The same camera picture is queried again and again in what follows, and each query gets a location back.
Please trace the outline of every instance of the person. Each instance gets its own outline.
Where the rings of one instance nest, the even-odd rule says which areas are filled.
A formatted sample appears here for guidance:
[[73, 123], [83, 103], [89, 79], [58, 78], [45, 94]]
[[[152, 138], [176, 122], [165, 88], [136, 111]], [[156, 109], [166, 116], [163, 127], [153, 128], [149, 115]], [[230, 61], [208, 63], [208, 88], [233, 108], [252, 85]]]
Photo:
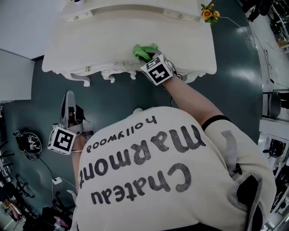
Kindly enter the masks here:
[[273, 0], [247, 0], [243, 3], [243, 11], [247, 13], [250, 8], [255, 6], [254, 10], [248, 17], [248, 20], [253, 22], [259, 14], [265, 16], [269, 13], [270, 7], [273, 4]]
[[163, 86], [179, 109], [134, 113], [87, 143], [77, 137], [71, 230], [260, 230], [276, 193], [263, 153], [178, 77]]

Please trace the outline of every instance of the dark gray floor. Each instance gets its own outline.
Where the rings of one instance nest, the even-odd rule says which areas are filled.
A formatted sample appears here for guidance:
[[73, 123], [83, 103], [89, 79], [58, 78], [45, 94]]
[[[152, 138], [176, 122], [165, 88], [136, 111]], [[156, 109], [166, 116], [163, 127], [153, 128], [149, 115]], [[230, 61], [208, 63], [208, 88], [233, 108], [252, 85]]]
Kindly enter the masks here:
[[[249, 24], [241, 7], [233, 0], [219, 0], [215, 5], [221, 16], [228, 16], [251, 35]], [[262, 108], [260, 64], [253, 43], [246, 40], [244, 32], [225, 18], [212, 26], [218, 71], [215, 75], [197, 78], [190, 85], [208, 97], [220, 110], [255, 142], [259, 137], [259, 121]], [[129, 116], [135, 108], [169, 106], [170, 96], [162, 87], [155, 87], [142, 74], [131, 80], [120, 74], [111, 84], [100, 74], [91, 76], [91, 86], [66, 80], [52, 72], [44, 73], [42, 62], [35, 64], [32, 85], [32, 100], [5, 104], [5, 118], [10, 148], [15, 152], [11, 158], [13, 170], [25, 178], [36, 197], [29, 203], [41, 212], [51, 205], [51, 176], [39, 160], [28, 160], [19, 150], [12, 133], [22, 127], [37, 131], [43, 142], [42, 159], [55, 176], [74, 183], [71, 156], [62, 156], [48, 151], [48, 138], [52, 123], [58, 122], [61, 101], [66, 90], [75, 93], [76, 103], [84, 109], [86, 119], [95, 124], [96, 131]], [[69, 201], [68, 183], [54, 187]]]

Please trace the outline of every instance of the orange flower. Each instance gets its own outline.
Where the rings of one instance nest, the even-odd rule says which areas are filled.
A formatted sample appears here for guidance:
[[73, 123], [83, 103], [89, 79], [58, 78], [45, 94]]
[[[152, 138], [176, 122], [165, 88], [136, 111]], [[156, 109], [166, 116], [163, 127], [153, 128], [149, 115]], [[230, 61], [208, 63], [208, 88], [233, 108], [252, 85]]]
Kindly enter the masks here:
[[218, 20], [218, 17], [220, 17], [220, 13], [218, 11], [214, 11], [214, 17]]
[[208, 9], [205, 9], [204, 11], [203, 11], [203, 14], [202, 14], [202, 16], [203, 16], [203, 18], [204, 19], [208, 19], [209, 17], [211, 17], [213, 14], [208, 10]]

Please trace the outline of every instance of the chair leg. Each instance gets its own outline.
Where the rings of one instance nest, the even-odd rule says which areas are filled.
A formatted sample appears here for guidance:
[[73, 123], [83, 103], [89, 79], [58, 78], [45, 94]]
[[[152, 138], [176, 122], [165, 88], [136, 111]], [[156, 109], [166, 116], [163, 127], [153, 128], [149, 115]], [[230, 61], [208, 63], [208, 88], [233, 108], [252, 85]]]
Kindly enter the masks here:
[[8, 141], [5, 141], [3, 144], [1, 144], [0, 149], [3, 148], [7, 143], [8, 143]]
[[20, 219], [17, 221], [17, 223], [16, 223], [16, 225], [15, 225], [15, 227], [14, 227], [14, 229], [13, 229], [13, 230], [15, 230], [15, 229], [16, 229], [16, 227], [17, 227], [17, 225], [19, 224], [19, 222], [20, 222]]
[[71, 212], [69, 210], [66, 213], [68, 213], [69, 215], [73, 215], [73, 212]]
[[4, 157], [10, 157], [10, 156], [15, 156], [14, 153], [11, 153], [11, 154], [5, 154], [7, 151], [5, 151], [1, 156], [0, 158], [4, 158]]
[[267, 115], [262, 115], [262, 117], [268, 118], [268, 119], [273, 119], [271, 116], [267, 116]]
[[73, 209], [74, 207], [75, 207], [75, 205], [70, 205], [70, 206], [67, 207], [67, 210], [71, 210], [71, 209]]
[[65, 207], [64, 204], [62, 203], [62, 201], [61, 201], [60, 198], [58, 197], [59, 194], [60, 194], [59, 192], [56, 192], [56, 193], [55, 193], [55, 196], [56, 196], [56, 198], [57, 198], [57, 202], [60, 204], [60, 206], [61, 206], [62, 208], [64, 208], [64, 207]]
[[267, 103], [267, 116], [269, 116], [269, 107], [270, 107], [269, 102], [270, 102], [270, 95], [268, 94], [267, 96], [268, 96], [268, 97], [267, 97], [267, 99], [268, 99], [268, 103]]
[[35, 195], [30, 195], [27, 191], [25, 191], [24, 190], [24, 187], [25, 186], [27, 186], [28, 185], [28, 183], [27, 182], [25, 182], [22, 186], [21, 186], [21, 183], [20, 183], [20, 181], [18, 180], [18, 177], [19, 177], [19, 175], [17, 174], [16, 176], [15, 176], [15, 178], [16, 178], [16, 188], [18, 189], [18, 191], [20, 192], [20, 193], [23, 193], [26, 197], [30, 197], [30, 198], [35, 198]]
[[3, 167], [7, 167], [7, 166], [10, 166], [10, 165], [13, 165], [13, 163], [4, 164]]

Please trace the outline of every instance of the white furniture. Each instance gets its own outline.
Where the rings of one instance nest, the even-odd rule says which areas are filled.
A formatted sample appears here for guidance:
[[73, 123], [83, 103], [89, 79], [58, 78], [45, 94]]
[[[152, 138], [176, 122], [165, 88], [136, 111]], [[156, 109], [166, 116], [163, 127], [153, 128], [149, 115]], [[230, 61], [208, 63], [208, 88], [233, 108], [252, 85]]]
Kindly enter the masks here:
[[[115, 73], [128, 72], [135, 79], [140, 64], [132, 54], [134, 45], [156, 43], [178, 73], [190, 73], [187, 83], [214, 74], [212, 32], [200, 19], [199, 4], [196, 0], [87, 0], [81, 6], [68, 2], [52, 30], [42, 69], [84, 81], [86, 87], [87, 75], [96, 72], [112, 83]], [[93, 16], [80, 20], [87, 11]], [[77, 15], [76, 21], [66, 21]]]
[[259, 131], [267, 137], [289, 143], [289, 123], [261, 119]]
[[0, 50], [0, 102], [31, 99], [34, 63]]

